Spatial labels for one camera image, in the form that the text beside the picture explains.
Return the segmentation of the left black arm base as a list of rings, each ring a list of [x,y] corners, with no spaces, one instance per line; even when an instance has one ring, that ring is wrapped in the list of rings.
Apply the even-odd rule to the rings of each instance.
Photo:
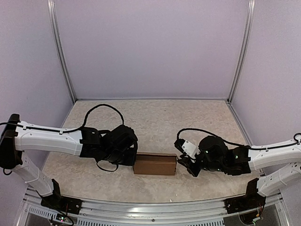
[[[54,179],[51,179],[51,181],[53,185],[52,193],[48,196],[41,196],[41,205],[56,211],[78,215],[83,201],[61,195],[58,182]]]

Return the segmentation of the brown cardboard box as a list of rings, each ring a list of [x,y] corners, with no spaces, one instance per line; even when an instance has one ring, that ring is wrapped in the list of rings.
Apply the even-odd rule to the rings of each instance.
[[[137,153],[133,172],[135,175],[174,176],[176,166],[176,154]]]

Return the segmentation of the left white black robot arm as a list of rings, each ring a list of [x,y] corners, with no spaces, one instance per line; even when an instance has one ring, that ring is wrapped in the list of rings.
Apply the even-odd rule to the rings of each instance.
[[[4,125],[0,137],[1,168],[18,174],[57,210],[66,205],[58,183],[45,176],[25,151],[65,153],[96,162],[108,161],[116,167],[133,166],[136,160],[138,138],[132,128],[123,124],[112,131],[91,127],[39,128],[12,114]]]

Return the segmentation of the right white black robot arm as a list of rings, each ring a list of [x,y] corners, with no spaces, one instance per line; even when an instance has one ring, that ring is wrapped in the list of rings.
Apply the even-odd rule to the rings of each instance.
[[[255,191],[249,191],[240,199],[245,209],[252,208],[259,201],[259,195],[269,196],[301,178],[300,133],[296,133],[291,140],[271,145],[233,143],[233,149],[228,148],[228,145],[229,141],[213,133],[209,133],[198,145],[179,137],[174,143],[175,148],[182,153],[178,163],[194,177],[202,170],[239,176],[283,164],[284,167],[255,180]]]

